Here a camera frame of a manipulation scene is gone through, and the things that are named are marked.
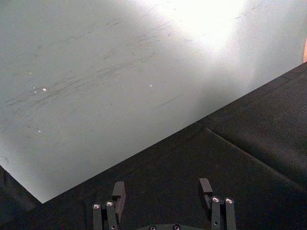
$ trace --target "screw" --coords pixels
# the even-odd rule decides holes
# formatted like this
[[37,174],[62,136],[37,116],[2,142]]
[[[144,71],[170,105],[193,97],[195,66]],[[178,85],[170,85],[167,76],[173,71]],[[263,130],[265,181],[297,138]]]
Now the screw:
[[107,205],[107,206],[112,206],[112,205],[113,205],[113,202],[112,202],[112,201],[108,201],[108,202],[106,203],[106,205]]
[[179,226],[179,225],[177,225],[177,224],[176,224],[176,225],[174,225],[174,226],[173,226],[173,230],[180,230],[180,226]]
[[212,200],[213,200],[214,202],[219,202],[219,201],[220,201],[220,199],[219,199],[218,197],[216,197],[216,196],[214,196],[214,197],[212,198]]
[[230,198],[226,198],[226,202],[229,203],[229,204],[232,204],[232,203],[233,203],[233,200],[230,199]]

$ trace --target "metal screw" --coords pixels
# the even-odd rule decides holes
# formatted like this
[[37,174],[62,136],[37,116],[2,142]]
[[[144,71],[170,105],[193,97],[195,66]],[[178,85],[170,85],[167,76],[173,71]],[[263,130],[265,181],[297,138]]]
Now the metal screw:
[[179,225],[177,225],[177,224],[176,224],[176,225],[174,225],[174,226],[173,226],[173,230],[180,230],[180,226],[179,226]]
[[233,203],[233,200],[230,199],[230,198],[226,198],[226,202],[229,203],[229,204],[232,204],[232,203]]
[[212,198],[212,200],[213,200],[214,202],[219,202],[219,201],[220,201],[220,199],[219,199],[218,197],[216,197],[216,196],[214,196],[214,197]]
[[107,206],[112,206],[112,205],[113,205],[113,202],[112,202],[112,201],[108,201],[108,202],[106,203],[106,205],[107,205]]

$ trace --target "white surface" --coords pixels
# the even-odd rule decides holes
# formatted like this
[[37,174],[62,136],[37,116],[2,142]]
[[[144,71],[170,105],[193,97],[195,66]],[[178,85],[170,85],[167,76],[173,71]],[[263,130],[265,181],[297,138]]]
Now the white surface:
[[301,64],[306,9],[0,0],[0,164],[59,195]]

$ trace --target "black cloth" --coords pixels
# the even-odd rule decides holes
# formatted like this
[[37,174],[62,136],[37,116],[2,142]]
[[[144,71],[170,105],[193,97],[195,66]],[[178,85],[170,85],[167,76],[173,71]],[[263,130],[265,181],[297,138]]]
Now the black cloth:
[[92,204],[107,201],[116,181],[126,187],[121,229],[208,229],[199,178],[209,179],[215,195],[235,200],[239,230],[307,229],[306,71],[292,70],[1,229],[92,230]]
[[200,123],[307,187],[307,63]]

